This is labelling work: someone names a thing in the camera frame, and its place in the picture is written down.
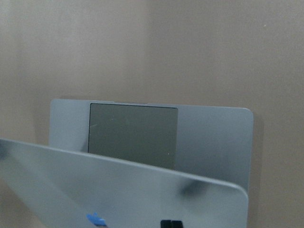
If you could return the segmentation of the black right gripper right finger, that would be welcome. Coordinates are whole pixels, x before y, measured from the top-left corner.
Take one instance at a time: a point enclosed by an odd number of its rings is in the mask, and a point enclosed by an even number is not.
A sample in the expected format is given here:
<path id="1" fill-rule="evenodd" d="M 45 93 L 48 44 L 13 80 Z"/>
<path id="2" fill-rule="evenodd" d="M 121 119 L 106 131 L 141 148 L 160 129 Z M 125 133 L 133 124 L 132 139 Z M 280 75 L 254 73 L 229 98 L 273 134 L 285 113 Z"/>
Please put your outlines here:
<path id="1" fill-rule="evenodd" d="M 172 220 L 171 228 L 183 228 L 183 223 L 180 220 Z"/>

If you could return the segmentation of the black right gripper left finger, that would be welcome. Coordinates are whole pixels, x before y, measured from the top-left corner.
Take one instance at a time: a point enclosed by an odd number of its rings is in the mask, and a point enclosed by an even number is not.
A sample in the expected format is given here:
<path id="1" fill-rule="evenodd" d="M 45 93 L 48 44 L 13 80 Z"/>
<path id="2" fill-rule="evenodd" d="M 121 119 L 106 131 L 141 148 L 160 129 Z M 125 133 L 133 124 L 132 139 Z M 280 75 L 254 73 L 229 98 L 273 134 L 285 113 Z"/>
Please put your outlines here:
<path id="1" fill-rule="evenodd" d="M 171 220 L 162 220 L 160 225 L 161 228 L 171 228 Z"/>

